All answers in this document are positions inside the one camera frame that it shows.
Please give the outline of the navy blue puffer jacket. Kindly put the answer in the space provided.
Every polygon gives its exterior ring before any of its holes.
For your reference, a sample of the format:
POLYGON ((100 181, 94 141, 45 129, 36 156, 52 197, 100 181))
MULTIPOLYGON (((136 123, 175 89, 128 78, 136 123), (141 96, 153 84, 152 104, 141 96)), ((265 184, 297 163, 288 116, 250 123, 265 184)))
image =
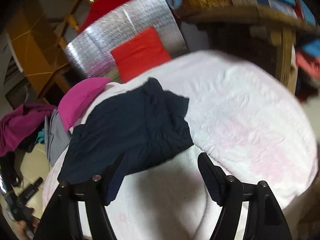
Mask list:
POLYGON ((164 90, 154 78, 104 100, 74 128, 58 181, 86 182, 123 155, 106 189, 109 204, 125 176, 158 166, 193 145, 185 120, 188 106, 188 98, 164 90))

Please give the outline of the black garment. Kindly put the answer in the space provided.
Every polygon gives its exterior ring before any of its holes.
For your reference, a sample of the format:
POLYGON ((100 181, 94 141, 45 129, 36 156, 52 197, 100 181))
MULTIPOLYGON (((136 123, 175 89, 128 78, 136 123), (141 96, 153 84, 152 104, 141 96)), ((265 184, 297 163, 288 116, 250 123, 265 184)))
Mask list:
POLYGON ((16 151, 30 153, 40 130, 37 128, 17 144, 16 137, 5 134, 4 129, 1 128, 1 171, 4 180, 13 187, 19 187, 22 183, 20 171, 16 170, 16 151))

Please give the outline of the cream leather sofa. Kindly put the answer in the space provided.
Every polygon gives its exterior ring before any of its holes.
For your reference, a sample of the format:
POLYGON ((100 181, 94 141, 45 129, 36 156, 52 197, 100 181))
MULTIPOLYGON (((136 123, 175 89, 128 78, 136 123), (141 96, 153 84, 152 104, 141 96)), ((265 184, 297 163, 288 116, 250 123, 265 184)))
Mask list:
MULTIPOLYGON (((20 176, 22 177, 21 185, 19 187, 13 187, 16 195, 19 195, 29 184, 34 183, 39 177, 43 178, 43 183, 40 185, 39 191, 27 203, 28 207, 35 210, 33 213, 34 216, 40 219, 43 214, 42 193, 44 189, 44 182, 51 169, 49 161, 47 160, 44 144, 36 144, 30 153, 16 151, 15 164, 16 170, 20 171, 20 176)), ((2 195, 1 211, 4 219, 17 235, 17 225, 9 217, 8 205, 2 195)))

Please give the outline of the teal garment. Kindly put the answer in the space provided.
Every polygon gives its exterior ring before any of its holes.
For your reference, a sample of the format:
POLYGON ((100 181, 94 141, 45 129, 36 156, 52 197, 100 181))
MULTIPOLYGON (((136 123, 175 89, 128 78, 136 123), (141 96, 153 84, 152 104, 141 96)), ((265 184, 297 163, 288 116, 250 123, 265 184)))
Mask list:
POLYGON ((43 128, 37 134, 36 144, 44 144, 44 141, 45 141, 45 131, 43 128))

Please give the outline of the magenta fleece garment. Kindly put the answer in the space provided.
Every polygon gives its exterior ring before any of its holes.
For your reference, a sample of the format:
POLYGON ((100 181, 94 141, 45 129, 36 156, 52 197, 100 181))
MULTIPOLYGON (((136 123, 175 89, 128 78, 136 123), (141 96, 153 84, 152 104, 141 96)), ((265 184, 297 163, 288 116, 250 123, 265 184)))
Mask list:
POLYGON ((56 106, 31 103, 22 104, 1 120, 1 157, 16 150, 50 116, 56 106))

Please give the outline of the grey garment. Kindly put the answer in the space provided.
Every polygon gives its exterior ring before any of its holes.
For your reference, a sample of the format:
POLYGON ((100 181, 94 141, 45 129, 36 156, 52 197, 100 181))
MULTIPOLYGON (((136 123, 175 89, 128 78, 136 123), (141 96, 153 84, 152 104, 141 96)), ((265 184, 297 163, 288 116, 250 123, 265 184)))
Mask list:
POLYGON ((70 132, 64 130, 60 115, 57 109, 54 109, 51 116, 46 116, 44 120, 44 145, 51 166, 54 166, 70 140, 70 132))

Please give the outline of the white pink fleece blanket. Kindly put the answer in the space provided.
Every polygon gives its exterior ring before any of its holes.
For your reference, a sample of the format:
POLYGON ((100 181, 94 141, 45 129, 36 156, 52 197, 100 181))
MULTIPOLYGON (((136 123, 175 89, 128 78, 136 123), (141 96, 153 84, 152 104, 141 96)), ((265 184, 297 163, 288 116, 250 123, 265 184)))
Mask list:
POLYGON ((127 83, 108 83, 89 109, 150 77, 163 89, 189 98, 186 120, 194 145, 161 166, 125 177, 106 208, 116 237, 208 239, 220 207, 197 168, 201 152, 240 181, 266 181, 297 237, 297 224, 306 212, 305 193, 318 172, 318 154, 313 129, 294 96, 255 64, 202 50, 127 83))

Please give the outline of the magenta pillow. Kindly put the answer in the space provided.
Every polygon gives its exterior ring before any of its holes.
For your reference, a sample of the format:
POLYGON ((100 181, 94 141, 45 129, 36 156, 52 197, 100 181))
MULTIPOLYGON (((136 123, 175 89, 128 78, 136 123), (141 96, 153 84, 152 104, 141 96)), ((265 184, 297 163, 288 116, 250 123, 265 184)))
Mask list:
POLYGON ((67 132, 82 116, 87 107, 111 81, 108 77, 91 77, 73 86, 61 99, 57 111, 67 132))

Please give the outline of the silver foil insulation panel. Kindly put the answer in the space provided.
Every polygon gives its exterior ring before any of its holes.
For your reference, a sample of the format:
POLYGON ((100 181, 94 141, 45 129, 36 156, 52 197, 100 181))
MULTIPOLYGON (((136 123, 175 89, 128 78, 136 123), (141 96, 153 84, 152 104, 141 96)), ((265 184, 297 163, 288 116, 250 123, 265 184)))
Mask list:
POLYGON ((119 79, 111 50, 148 27, 154 27, 171 57, 187 52, 187 45, 165 0, 131 0, 87 27, 64 52, 85 78, 119 79))

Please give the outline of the wooden stair railing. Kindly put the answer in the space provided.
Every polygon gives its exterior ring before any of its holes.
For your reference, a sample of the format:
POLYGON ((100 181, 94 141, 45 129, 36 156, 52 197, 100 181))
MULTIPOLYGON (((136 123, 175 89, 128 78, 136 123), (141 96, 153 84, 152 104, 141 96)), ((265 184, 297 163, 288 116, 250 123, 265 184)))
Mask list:
POLYGON ((72 29, 74 29, 76 32, 79 31, 80 25, 77 21, 77 19, 74 16, 74 13, 80 6, 80 3, 82 1, 86 1, 88 4, 94 3, 94 0, 75 0, 69 9, 69 12, 67 12, 62 24, 61 24, 61 29, 59 33, 57 34, 57 40, 56 40, 56 46, 59 46, 62 50, 65 50, 67 46, 67 42, 64 38, 64 35, 66 33, 66 30, 68 26, 70 25, 72 29))

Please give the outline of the red pillow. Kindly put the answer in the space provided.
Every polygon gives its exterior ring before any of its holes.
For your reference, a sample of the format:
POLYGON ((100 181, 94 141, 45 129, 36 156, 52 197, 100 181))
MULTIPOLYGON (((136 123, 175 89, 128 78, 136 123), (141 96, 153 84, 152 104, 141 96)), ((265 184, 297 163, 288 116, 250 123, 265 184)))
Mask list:
POLYGON ((171 60, 154 27, 148 27, 111 51, 123 83, 171 60))

